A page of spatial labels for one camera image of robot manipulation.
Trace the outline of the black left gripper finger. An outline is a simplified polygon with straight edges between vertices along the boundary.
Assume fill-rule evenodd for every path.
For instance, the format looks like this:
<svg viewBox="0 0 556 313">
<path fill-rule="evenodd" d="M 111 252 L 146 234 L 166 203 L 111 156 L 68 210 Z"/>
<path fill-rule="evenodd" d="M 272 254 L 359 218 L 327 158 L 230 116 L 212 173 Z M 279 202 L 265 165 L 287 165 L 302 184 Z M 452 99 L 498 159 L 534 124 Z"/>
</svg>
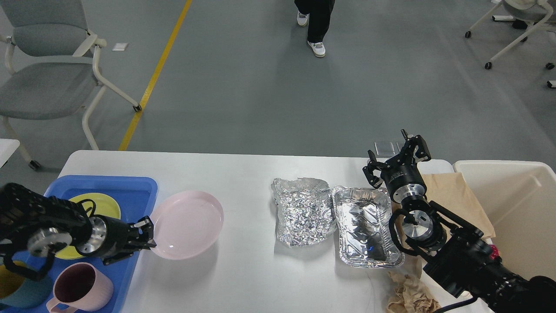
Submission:
<svg viewBox="0 0 556 313">
<path fill-rule="evenodd" d="M 134 255 L 135 252 L 139 252 L 140 250 L 123 250 L 123 251 L 119 251 L 117 252 L 117 254 L 114 254 L 112 256 L 109 257 L 104 257 L 103 258 L 103 265 L 107 266 L 107 265 L 111 265 L 112 263 L 115 262 L 119 262 L 122 261 L 126 258 L 130 258 Z"/>
<path fill-rule="evenodd" d="M 128 245 L 134 251 L 150 250 L 157 246 L 154 240 L 154 223 L 149 216 L 129 223 L 128 226 Z"/>
</svg>

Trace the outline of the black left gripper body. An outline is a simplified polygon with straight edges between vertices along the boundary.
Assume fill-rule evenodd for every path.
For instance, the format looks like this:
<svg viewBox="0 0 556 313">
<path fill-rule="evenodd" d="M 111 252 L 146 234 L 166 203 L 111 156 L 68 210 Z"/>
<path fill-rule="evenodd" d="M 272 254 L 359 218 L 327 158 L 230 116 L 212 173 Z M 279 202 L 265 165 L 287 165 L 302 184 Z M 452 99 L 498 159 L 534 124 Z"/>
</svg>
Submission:
<svg viewBox="0 0 556 313">
<path fill-rule="evenodd" d="M 77 245 L 77 252 L 82 256 L 118 260 L 139 250 L 139 232 L 132 224 L 102 215 L 90 216 L 89 221 L 91 236 Z"/>
</svg>

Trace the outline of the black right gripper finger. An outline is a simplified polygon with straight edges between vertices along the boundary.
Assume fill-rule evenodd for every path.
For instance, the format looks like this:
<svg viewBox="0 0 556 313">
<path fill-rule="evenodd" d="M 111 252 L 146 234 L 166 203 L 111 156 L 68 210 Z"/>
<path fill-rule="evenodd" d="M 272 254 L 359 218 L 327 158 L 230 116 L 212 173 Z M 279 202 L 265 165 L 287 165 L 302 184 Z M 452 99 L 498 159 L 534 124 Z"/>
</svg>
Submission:
<svg viewBox="0 0 556 313">
<path fill-rule="evenodd" d="M 431 158 L 427 143 L 421 135 L 410 135 L 401 129 L 405 144 L 397 155 L 397 164 L 401 166 L 416 165 L 419 162 L 429 162 Z"/>
<path fill-rule="evenodd" d="M 369 155 L 369 161 L 367 165 L 363 167 L 363 172 L 367 178 L 368 183 L 375 189 L 378 189 L 384 182 L 384 180 L 374 174 L 376 170 L 382 171 L 387 168 L 387 163 L 377 161 L 377 157 L 372 150 L 367 151 Z"/>
</svg>

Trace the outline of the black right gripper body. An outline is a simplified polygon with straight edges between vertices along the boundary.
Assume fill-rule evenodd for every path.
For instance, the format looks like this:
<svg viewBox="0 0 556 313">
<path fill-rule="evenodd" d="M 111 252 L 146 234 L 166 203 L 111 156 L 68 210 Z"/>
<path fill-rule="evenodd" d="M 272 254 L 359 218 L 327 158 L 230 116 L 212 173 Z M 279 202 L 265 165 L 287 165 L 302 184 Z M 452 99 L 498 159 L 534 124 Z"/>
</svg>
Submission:
<svg viewBox="0 0 556 313">
<path fill-rule="evenodd" d="M 386 165 L 382 179 L 391 200 L 401 203 L 410 196 L 425 196 L 427 187 L 414 160 L 403 162 L 399 158 L 390 158 Z"/>
</svg>

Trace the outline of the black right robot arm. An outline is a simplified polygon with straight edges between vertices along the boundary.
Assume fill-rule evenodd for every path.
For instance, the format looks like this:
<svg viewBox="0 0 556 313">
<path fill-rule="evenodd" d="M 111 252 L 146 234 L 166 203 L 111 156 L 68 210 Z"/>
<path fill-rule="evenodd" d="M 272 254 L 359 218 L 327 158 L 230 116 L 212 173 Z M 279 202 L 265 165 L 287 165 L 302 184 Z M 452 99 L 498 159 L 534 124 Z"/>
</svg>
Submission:
<svg viewBox="0 0 556 313">
<path fill-rule="evenodd" d="M 420 135 L 401 130 L 405 143 L 398 154 L 379 162 L 372 150 L 363 172 L 371 186 L 385 184 L 400 204 L 389 218 L 391 239 L 399 251 L 426 261 L 424 271 L 454 297 L 471 299 L 442 307 L 444 313 L 482 299 L 496 313 L 547 313 L 555 310 L 555 281 L 546 276 L 526 280 L 506 269 L 502 258 L 475 225 L 426 198 L 427 187 L 417 163 L 431 155 Z"/>
</svg>

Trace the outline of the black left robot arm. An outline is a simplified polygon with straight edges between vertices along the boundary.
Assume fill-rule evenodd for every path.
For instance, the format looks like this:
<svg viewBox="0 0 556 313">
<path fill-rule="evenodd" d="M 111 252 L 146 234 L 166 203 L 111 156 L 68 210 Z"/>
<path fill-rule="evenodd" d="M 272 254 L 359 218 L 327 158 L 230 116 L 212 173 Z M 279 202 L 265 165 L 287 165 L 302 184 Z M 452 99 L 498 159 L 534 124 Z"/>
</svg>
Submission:
<svg viewBox="0 0 556 313">
<path fill-rule="evenodd" d="M 131 257 L 139 250 L 156 246 L 154 224 L 149 216 L 137 223 L 96 214 L 96 204 L 84 208 L 77 203 L 45 197 L 17 183 L 1 188 L 1 257 L 6 269 L 33 281 L 40 281 L 51 269 L 54 256 L 64 248 L 73 246 L 85 257 L 96 257 L 104 265 Z M 13 255 L 28 251 L 46 261 L 34 271 L 18 266 Z"/>
</svg>

